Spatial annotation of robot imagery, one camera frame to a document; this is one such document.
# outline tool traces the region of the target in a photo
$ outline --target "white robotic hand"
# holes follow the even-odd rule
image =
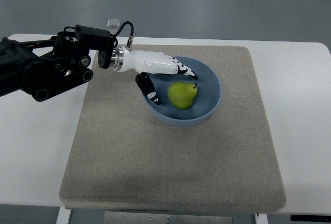
[[[133,69],[138,73],[184,74],[198,79],[189,67],[162,52],[129,51],[125,47],[117,47],[113,51],[111,67],[118,72]]]

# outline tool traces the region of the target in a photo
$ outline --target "beige mat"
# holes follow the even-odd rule
[[[60,198],[66,207],[266,213],[285,193],[248,49],[134,46],[194,57],[218,74],[223,99],[193,127],[167,126],[143,102],[136,72],[94,64]]]

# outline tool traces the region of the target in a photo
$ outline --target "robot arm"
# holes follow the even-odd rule
[[[127,24],[131,33],[126,47],[117,46],[116,36]],[[66,27],[49,40],[18,42],[3,38],[0,42],[0,96],[18,89],[31,94],[36,101],[44,101],[90,81],[93,71],[89,50],[97,50],[100,68],[139,73],[136,82],[143,94],[160,104],[147,73],[184,74],[197,79],[195,73],[178,60],[160,52],[132,51],[133,25],[125,22],[114,35],[101,30],[76,25]],[[42,56],[33,49],[53,47]]]

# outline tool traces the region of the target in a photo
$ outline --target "cable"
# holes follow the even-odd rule
[[[133,36],[133,24],[130,22],[130,21],[126,21],[124,22],[120,27],[119,27],[119,30],[116,32],[116,34],[114,34],[114,36],[116,37],[117,35],[120,34],[120,32],[122,31],[123,27],[126,26],[126,25],[130,25],[131,26],[131,33],[130,33],[130,36]]]
[[[66,32],[67,29],[75,29],[75,30],[77,30],[77,28],[75,28],[75,27],[73,27],[73,26],[66,26],[66,27],[64,28],[64,31]]]

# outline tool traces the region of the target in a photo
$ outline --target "green pear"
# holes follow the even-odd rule
[[[174,82],[169,86],[167,95],[173,106],[186,110],[191,107],[197,92],[197,84]]]

